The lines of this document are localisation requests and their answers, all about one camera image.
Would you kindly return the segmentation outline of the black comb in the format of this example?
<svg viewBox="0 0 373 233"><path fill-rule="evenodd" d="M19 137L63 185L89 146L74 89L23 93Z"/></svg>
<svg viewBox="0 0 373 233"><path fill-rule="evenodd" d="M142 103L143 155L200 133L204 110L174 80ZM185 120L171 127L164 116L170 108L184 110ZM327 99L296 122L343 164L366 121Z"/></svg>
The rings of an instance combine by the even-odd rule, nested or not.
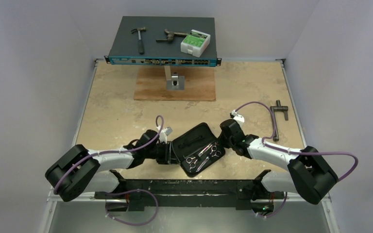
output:
<svg viewBox="0 0 373 233"><path fill-rule="evenodd" d="M192 145L193 143L195 143L195 142L198 142L198 141L201 141L201 140L203 140L203 136L202 135L200 135L199 137L196 137L196 138L194 138L194 139L191 139L191 140L185 140L183 143L181 143L178 147L180 148L180 149L183 149L183 148L185 148L185 147L189 147L190 145Z"/></svg>

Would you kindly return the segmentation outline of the silver thinning scissors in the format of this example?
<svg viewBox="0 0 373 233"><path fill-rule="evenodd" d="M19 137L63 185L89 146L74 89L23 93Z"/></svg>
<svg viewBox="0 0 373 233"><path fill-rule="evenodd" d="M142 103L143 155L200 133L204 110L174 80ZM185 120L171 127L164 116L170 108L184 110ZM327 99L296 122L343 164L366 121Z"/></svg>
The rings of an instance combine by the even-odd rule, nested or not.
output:
<svg viewBox="0 0 373 233"><path fill-rule="evenodd" d="M189 164L189 171L191 171L193 168L196 167L196 163L198 162L198 160L200 159L200 157L204 155L205 152L207 152L208 150L210 150L212 146L216 146L216 145L217 145L216 143L214 143L214 144L208 144L203 149L201 149L198 152L197 155L192 155L190 157L187 157L186 158L186 162Z"/></svg>

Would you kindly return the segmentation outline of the black zippered tool case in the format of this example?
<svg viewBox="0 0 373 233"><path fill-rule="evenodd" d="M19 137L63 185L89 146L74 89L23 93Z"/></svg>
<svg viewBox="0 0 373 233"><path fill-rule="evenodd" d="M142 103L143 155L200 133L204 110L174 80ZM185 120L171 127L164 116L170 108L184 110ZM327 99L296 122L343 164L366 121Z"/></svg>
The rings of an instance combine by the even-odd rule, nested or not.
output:
<svg viewBox="0 0 373 233"><path fill-rule="evenodd" d="M180 149L178 146L183 143L185 140L191 140L196 137L199 137L200 135L203 136L203 140L198 141L190 145L189 147L185 147L183 149ZM215 135L212 133L210 127L207 123L200 123L197 126L193 127L183 135L177 137L173 141L174 150L176 152L176 155L180 159L180 166L184 170L187 176L189 177L195 177L200 172L204 171L206 168L208 168L210 165L214 164L216 161L218 161L220 158L222 158L225 154L225 148L219 145L218 139L215 137ZM218 151L221 152L220 157L212 157L210 160L204 165L204 167L201 169L201 171L196 172L197 168L200 166L200 164L204 161L204 159L209 154L210 150L204 153L203 156L200 157L198 162L196 163L196 167L193 168L191 171L189 171L189 164L186 162L186 158L190 157L192 155L197 155L198 152L203 149L208 144L217 144Z"/></svg>

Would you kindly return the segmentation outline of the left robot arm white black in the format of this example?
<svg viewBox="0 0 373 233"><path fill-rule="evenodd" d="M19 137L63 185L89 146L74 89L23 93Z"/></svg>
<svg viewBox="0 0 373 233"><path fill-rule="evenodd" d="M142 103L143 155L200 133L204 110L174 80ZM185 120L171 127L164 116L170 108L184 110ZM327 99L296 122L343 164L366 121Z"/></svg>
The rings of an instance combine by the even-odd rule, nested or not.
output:
<svg viewBox="0 0 373 233"><path fill-rule="evenodd" d="M89 150L77 144L47 169L45 178L64 202L87 192L105 192L112 198L121 198L125 185L117 169L135 168L146 159L160 165L180 164L172 143L161 141L160 135L147 130L139 139L114 150Z"/></svg>

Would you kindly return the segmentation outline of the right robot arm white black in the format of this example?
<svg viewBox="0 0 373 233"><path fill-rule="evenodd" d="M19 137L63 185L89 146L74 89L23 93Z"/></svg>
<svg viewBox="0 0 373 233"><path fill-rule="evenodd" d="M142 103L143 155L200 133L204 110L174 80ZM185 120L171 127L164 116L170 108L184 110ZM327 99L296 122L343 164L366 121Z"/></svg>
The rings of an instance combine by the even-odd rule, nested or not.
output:
<svg viewBox="0 0 373 233"><path fill-rule="evenodd" d="M261 160L285 170L269 171L253 184L261 198L271 192L296 193L310 204L318 204L339 182L339 178L321 154L311 146L304 149L286 148L265 142L253 134L244 134L236 120L220 124L221 144L237 155Z"/></svg>

